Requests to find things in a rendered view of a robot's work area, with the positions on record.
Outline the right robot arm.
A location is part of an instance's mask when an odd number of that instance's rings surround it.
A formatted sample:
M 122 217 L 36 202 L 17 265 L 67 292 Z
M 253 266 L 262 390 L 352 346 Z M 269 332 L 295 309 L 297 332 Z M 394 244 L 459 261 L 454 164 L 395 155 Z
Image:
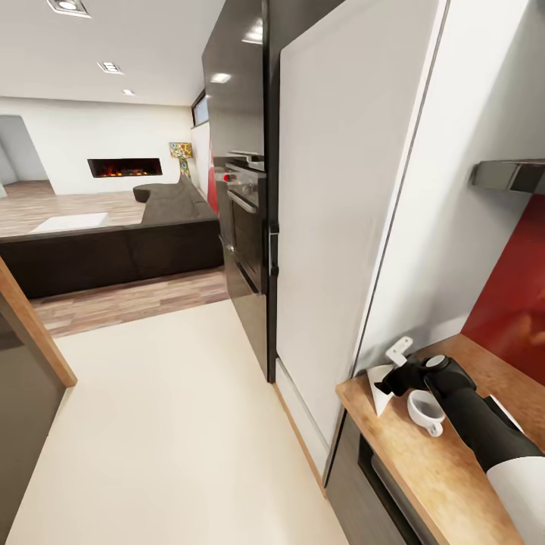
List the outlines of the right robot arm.
M 410 388 L 428 391 L 464 443 L 474 450 L 525 545 L 545 545 L 545 453 L 523 434 L 522 427 L 493 396 L 482 399 L 467 372 L 447 355 L 420 361 L 403 336 L 385 359 L 393 364 L 374 382 L 385 394 L 402 396 Z

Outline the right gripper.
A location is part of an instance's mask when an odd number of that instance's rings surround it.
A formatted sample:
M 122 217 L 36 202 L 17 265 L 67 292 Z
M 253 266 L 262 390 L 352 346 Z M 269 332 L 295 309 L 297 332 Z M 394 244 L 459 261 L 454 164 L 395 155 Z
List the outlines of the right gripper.
M 394 396 L 402 396 L 410 388 L 418 390 L 418 386 L 413 383 L 410 377 L 410 370 L 414 363 L 421 363 L 414 353 L 404 356 L 406 363 L 402 367 L 392 369 L 382 380 L 382 382 L 374 382 L 375 386 L 385 394 L 394 393 Z

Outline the coffee cup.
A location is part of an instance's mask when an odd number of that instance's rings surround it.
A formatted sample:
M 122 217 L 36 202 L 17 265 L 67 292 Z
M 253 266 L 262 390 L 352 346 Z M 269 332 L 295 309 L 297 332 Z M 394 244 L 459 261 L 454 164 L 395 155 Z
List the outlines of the coffee cup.
M 440 437 L 443 433 L 441 423 L 446 415 L 431 392 L 413 389 L 408 396 L 407 409 L 417 425 L 425 427 L 433 437 Z

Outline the paper coffee filter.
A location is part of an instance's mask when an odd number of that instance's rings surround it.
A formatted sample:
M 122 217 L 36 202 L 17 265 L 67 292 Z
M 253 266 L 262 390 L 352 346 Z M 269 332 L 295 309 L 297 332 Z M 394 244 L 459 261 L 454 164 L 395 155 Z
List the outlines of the paper coffee filter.
M 367 369 L 370 385 L 372 386 L 372 395 L 375 401 L 376 417 L 379 417 L 383 413 L 383 410 L 387 406 L 387 403 L 391 397 L 394 396 L 394 393 L 392 392 L 391 394 L 385 394 L 375 386 L 374 382 L 382 382 L 383 378 L 392 369 L 394 369 L 392 363 Z

